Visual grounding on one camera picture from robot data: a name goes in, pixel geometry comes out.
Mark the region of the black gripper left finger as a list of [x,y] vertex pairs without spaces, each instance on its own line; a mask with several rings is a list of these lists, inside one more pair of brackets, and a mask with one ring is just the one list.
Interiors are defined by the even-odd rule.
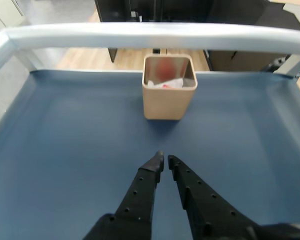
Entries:
[[150,240],[157,184],[164,170],[162,151],[137,171],[115,213],[99,218],[85,240]]

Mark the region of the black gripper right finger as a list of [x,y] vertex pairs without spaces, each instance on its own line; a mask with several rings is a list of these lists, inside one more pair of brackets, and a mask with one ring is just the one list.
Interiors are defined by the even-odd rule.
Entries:
[[235,209],[182,160],[168,156],[195,240],[300,240],[300,227],[278,223],[259,225]]

